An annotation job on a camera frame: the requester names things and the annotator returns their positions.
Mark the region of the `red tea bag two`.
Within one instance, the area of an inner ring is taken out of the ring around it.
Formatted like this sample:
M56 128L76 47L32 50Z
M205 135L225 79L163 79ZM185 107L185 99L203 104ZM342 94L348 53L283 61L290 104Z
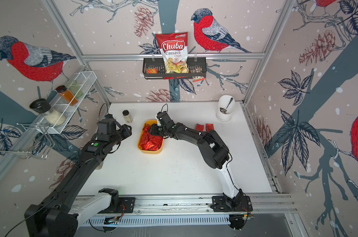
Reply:
M204 125L203 124L196 124L195 129L197 131L204 131Z

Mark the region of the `red tea bag one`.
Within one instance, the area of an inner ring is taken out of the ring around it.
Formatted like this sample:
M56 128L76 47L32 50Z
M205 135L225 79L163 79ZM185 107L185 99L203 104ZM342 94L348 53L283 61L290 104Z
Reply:
M206 131L209 132L211 130L214 130L214 125L212 123L207 123L206 124Z

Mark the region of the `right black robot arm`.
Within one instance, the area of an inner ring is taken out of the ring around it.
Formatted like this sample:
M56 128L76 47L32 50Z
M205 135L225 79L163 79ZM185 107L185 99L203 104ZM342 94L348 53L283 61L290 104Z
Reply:
M243 200L244 193L234 182L229 163L232 161L229 148L215 130L198 131L187 127L182 123L175 123L166 111L159 112L156 116L157 124L150 129L151 135L164 139L172 138L183 140L196 145L202 155L204 162L217 171L219 181L222 185L223 198L228 209L239 206Z

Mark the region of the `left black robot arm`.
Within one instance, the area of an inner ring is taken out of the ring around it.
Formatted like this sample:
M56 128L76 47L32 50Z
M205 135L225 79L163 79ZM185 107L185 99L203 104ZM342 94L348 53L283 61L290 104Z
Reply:
M31 205L25 221L31 237L72 237L79 227L79 215L70 210L90 175L115 145L132 135L132 127L120 125L108 114L98 122L98 131L83 147L75 166L39 205Z

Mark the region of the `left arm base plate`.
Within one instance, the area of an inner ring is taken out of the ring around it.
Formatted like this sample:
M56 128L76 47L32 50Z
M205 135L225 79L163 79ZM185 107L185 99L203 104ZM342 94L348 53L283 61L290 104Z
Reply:
M133 213L135 207L135 197L118 197L116 200L112 200L110 206L102 211L102 213Z

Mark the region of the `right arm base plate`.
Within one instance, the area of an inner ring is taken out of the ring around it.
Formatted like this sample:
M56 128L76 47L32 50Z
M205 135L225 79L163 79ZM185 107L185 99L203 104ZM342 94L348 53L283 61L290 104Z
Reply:
M252 202L249 196L243 196L240 202L234 202L226 196L212 196L210 208L214 212L252 212Z

